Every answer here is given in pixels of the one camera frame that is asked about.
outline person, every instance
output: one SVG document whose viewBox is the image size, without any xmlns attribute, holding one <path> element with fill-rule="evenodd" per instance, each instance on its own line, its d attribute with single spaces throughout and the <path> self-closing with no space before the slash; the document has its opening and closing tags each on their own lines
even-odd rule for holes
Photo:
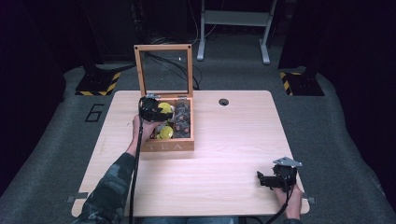
<svg viewBox="0 0 396 224">
<path fill-rule="evenodd" d="M 142 143 L 149 139 L 154 129 L 161 122 L 143 120 Z M 72 222 L 82 223 L 121 223 L 127 202 L 129 187 L 134 172 L 135 155 L 139 136 L 140 117 L 134 116 L 133 139 L 126 151 L 108 168 L 100 179 L 96 188 L 88 196 L 82 206 L 81 214 Z M 286 201 L 286 193 L 281 189 L 274 189 L 279 204 Z M 295 185 L 286 209 L 284 223 L 295 222 L 300 219 L 302 192 Z M 139 220 L 142 224 L 237 224 L 238 217 L 145 217 Z"/>
</svg>

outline camouflage jacket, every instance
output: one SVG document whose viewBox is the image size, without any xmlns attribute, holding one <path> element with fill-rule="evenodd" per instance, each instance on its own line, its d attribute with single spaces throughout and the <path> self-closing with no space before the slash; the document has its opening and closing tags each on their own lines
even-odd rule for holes
<svg viewBox="0 0 396 224">
<path fill-rule="evenodd" d="M 134 156 L 123 153 L 108 168 L 73 224 L 120 223 L 124 215 L 134 163 Z"/>
</svg>

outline hand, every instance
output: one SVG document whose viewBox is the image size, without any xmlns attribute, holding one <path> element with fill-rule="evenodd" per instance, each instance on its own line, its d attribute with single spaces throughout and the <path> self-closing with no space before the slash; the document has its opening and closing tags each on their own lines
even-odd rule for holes
<svg viewBox="0 0 396 224">
<path fill-rule="evenodd" d="M 146 142 L 149 137 L 151 136 L 152 132 L 154 129 L 160 125 L 161 122 L 150 122 L 143 120 L 143 133 L 142 133 L 142 143 Z M 140 128 L 140 117 L 138 115 L 134 116 L 134 133 L 132 136 L 132 142 L 131 145 L 129 145 L 128 149 L 126 152 L 132 154 L 135 156 L 136 154 L 136 148 L 137 148 L 137 140 L 139 137 L 139 128 Z"/>
<path fill-rule="evenodd" d="M 286 197 L 287 197 L 286 192 L 283 192 L 282 189 L 274 189 L 274 193 L 277 197 L 277 202 L 279 203 L 280 206 L 282 206 L 286 202 Z M 285 211 L 286 218 L 300 219 L 302 198 L 303 198 L 303 192 L 295 184 L 293 186 L 293 192 L 288 202 L 288 207 L 286 208 Z"/>
</svg>

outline wooden table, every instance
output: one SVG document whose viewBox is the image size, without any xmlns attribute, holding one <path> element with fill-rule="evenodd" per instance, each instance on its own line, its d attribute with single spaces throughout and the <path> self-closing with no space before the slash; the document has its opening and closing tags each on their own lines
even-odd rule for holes
<svg viewBox="0 0 396 224">
<path fill-rule="evenodd" d="M 79 192 L 91 193 L 129 146 L 140 91 L 118 91 L 109 108 Z M 219 99 L 229 100 L 224 106 Z M 195 150 L 142 152 L 134 196 L 137 217 L 275 214 L 275 194 L 257 171 L 273 175 L 273 161 L 292 158 L 269 91 L 195 91 Z M 303 186 L 300 177 L 298 185 Z M 78 216 L 85 200 L 72 208 Z M 309 211 L 303 199 L 302 213 Z M 129 216 L 129 200 L 125 209 Z"/>
</svg>

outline yellow ball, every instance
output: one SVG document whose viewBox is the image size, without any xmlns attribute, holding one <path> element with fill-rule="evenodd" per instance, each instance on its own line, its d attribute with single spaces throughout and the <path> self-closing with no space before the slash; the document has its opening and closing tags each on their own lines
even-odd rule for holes
<svg viewBox="0 0 396 224">
<path fill-rule="evenodd" d="M 169 105 L 168 103 L 162 102 L 158 105 L 158 107 L 162 108 L 163 110 L 161 113 L 167 114 L 167 113 L 173 113 L 172 111 L 172 106 Z"/>
<path fill-rule="evenodd" d="M 169 139 L 172 136 L 173 136 L 173 129 L 169 126 L 163 127 L 160 133 L 157 134 L 158 139 Z"/>
</svg>

